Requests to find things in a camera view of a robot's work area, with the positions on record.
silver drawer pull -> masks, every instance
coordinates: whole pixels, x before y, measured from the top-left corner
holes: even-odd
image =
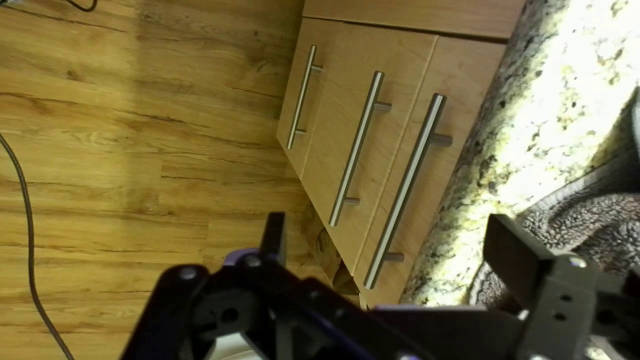
[[[345,193],[347,193],[347,189],[351,185],[351,179],[354,179],[354,172],[355,172],[355,164],[357,164],[357,159],[359,159],[359,153],[361,153],[361,144],[364,144],[368,127],[372,122],[374,109],[375,109],[375,105],[380,105],[380,102],[375,102],[375,99],[378,99],[378,93],[382,88],[382,81],[384,81],[384,73],[374,73],[374,78],[372,78],[372,85],[369,85],[369,91],[368,91],[368,97],[365,97],[365,102],[364,102],[364,110],[361,110],[361,117],[359,117],[359,127],[357,127],[355,138],[354,138],[354,147],[351,147],[351,153],[347,155],[345,168],[342,172],[342,181],[340,181],[340,187],[337,187],[333,210],[331,210],[329,220],[327,220],[329,227],[335,227],[337,220],[340,220],[340,213],[342,213],[342,206],[344,206],[344,200],[345,200]]]
[[[419,172],[419,166],[422,166],[422,160],[424,160],[424,155],[429,147],[429,142],[438,136],[434,135],[434,129],[440,120],[440,114],[441,114],[441,109],[445,105],[445,97],[441,95],[434,95],[431,99],[431,105],[428,106],[428,112],[426,112],[426,120],[419,129],[419,136],[417,136],[417,142],[414,147],[414,153],[411,153],[411,159],[404,171],[404,179],[401,179],[401,185],[399,185],[399,190],[395,194],[395,200],[394,200],[394,206],[386,218],[386,225],[384,225],[384,232],[380,236],[380,242],[378,242],[378,249],[375,249],[375,255],[374,255],[374,260],[365,273],[365,278],[364,278],[364,289],[374,289],[375,280],[378,280],[378,275],[382,270],[382,265],[388,257],[388,249],[395,236],[395,230],[398,230],[398,222],[401,218],[401,213],[404,213],[404,206],[408,203],[408,197],[414,189],[414,182],[415,182],[415,176]]]
[[[301,117],[301,109],[303,109],[303,101],[305,101],[305,93],[307,93],[307,82],[311,78],[311,70],[320,70],[320,67],[315,67],[313,60],[315,60],[315,47],[310,47],[307,56],[305,56],[300,93],[298,93],[298,102],[296,102],[296,110],[294,110],[291,129],[288,130],[285,150],[294,149],[298,135],[305,135],[305,130],[300,130],[298,125],[300,125],[300,117]]]

speckled stone surface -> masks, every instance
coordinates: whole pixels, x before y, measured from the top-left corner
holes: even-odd
[[[638,0],[526,4],[404,302],[463,302],[487,214],[516,217],[618,153],[640,82],[638,15]]]

black cable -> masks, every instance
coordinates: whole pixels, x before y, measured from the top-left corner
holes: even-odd
[[[40,297],[38,297],[38,289],[35,289],[35,228],[33,228],[33,210],[32,210],[32,200],[27,194],[27,185],[25,185],[25,176],[22,172],[19,160],[16,156],[16,153],[11,150],[11,147],[6,142],[6,138],[0,135],[0,144],[6,150],[8,159],[13,164],[13,171],[17,174],[17,182],[19,182],[19,190],[22,190],[22,203],[23,203],[23,214],[25,214],[25,238],[27,238],[27,260],[25,260],[25,273],[27,273],[27,291],[32,295],[32,302],[41,318],[41,322],[46,324],[47,333],[53,336],[53,341],[57,342],[60,351],[64,352],[64,356],[68,360],[74,359],[72,351],[65,347],[65,342],[62,341],[60,333],[56,330],[53,322],[47,318]]]
[[[82,4],[77,4],[77,2],[74,2],[74,0],[65,0],[65,2],[72,4],[74,8],[77,8],[80,13],[91,13],[91,10],[98,8],[98,0],[91,0],[89,7],[82,7]]]

wooden cabinet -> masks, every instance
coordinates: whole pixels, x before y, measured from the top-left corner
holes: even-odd
[[[317,18],[301,20],[278,125],[284,153],[372,307],[398,302],[504,51],[452,35],[500,38],[516,18],[484,33],[480,20],[461,26],[465,17],[493,15],[472,10],[470,0],[401,4],[307,0],[305,17]],[[386,20],[372,18],[372,8]],[[454,31],[436,20],[424,26],[441,35],[354,25],[392,26],[424,8],[440,8]]]
[[[523,0],[305,0],[303,17],[510,38]]]
[[[323,74],[321,120],[313,127],[301,185],[347,269],[355,266],[374,218],[434,38],[344,26]]]
[[[344,25],[303,20],[300,26],[296,56],[280,110],[278,140],[301,179],[303,164],[320,118],[320,99],[326,88],[326,74],[335,60],[335,40]]]
[[[357,259],[354,278],[368,304],[394,304],[399,300],[414,259],[438,217],[445,185],[455,168],[455,160],[470,129],[475,122],[480,105],[490,87],[492,74],[500,65],[501,53],[501,44],[438,38],[414,106],[415,117],[411,117],[411,122],[408,125],[378,206],[380,210],[375,213]],[[445,102],[429,144],[426,144],[424,159],[414,174],[414,187],[401,206],[388,246],[388,252],[401,255],[401,260],[398,257],[395,260],[384,260],[375,282],[372,289],[365,289],[365,277],[372,273],[372,266],[375,266],[374,259],[375,250],[380,250],[380,238],[384,236],[386,227],[394,227],[388,222],[390,210],[395,206],[398,190],[408,176],[406,168],[415,150],[419,130],[424,130],[422,122],[428,118],[434,95],[445,97]]]

light wood cabinet door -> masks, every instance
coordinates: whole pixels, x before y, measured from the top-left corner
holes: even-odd
[[[331,69],[321,74],[301,185],[345,269],[354,273],[436,36],[351,25],[342,31]],[[369,127],[361,133],[374,74],[384,78],[374,97],[378,106],[369,106]],[[355,147],[359,156],[350,168],[350,187],[342,187]]]
[[[434,133],[452,136],[452,144],[428,144],[388,249],[388,252],[401,255],[404,260],[382,263],[374,286],[369,291],[361,291],[365,304],[395,304],[399,300],[415,255],[438,218],[441,197],[452,179],[470,129],[475,122],[501,53],[501,44],[438,38],[436,53],[422,81],[414,117],[408,122],[408,130],[398,150],[388,187],[382,194],[365,246],[361,249],[361,257],[355,266],[354,278],[357,286],[364,289],[365,277],[372,270],[380,236],[384,234],[384,228],[390,227],[388,217],[395,205],[398,189],[404,182],[415,138],[419,136],[422,122],[428,114],[434,95],[445,97]]]
[[[510,38],[523,0],[305,0],[303,17]]]
[[[323,74],[331,73],[331,62],[337,56],[335,40],[342,28],[342,23],[310,18],[303,18],[300,26],[278,122],[278,140],[300,179],[317,120],[317,105],[326,82]]]

